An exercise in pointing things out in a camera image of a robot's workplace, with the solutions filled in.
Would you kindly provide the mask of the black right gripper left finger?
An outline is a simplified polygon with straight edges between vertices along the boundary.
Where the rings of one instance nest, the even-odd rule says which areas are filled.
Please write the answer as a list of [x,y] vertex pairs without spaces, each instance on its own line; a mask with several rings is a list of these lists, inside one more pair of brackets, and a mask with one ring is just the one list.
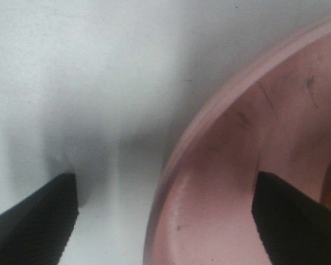
[[75,174],[55,177],[0,214],[0,264],[58,264],[78,214]]

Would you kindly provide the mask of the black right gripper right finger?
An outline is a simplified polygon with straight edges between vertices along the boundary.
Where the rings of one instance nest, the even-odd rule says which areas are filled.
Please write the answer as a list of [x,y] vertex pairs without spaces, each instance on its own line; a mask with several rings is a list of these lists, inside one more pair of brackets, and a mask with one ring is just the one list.
[[331,210],[260,171],[252,216],[272,264],[331,264]]

